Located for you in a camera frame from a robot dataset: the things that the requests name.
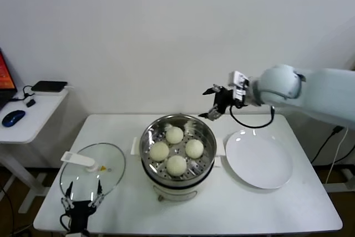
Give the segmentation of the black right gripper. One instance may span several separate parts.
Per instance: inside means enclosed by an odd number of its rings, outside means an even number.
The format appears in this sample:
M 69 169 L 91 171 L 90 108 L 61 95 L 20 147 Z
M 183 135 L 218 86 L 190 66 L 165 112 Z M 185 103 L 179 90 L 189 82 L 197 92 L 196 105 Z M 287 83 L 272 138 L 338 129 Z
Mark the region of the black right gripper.
M 203 95 L 209 94 L 215 94 L 214 106 L 208 112 L 199 114 L 198 117 L 200 118 L 217 120 L 226 112 L 228 107 L 235 105 L 234 91 L 232 89 L 213 84 L 211 88 L 203 92 Z

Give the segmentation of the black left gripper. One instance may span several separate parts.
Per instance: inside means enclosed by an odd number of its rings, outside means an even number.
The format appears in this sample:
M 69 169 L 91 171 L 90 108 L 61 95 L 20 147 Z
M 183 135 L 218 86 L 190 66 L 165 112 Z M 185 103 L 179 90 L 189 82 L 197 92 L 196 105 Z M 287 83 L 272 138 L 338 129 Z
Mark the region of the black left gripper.
M 97 207 L 102 203 L 105 195 L 100 180 L 98 180 L 97 192 L 93 194 L 90 200 L 72 201 L 70 196 L 72 193 L 73 182 L 70 182 L 68 189 L 65 191 L 61 203 L 64 207 L 64 214 L 69 218 L 69 224 L 66 226 L 62 222 L 62 227 L 66 231 L 87 231 L 88 219 L 93 215 Z

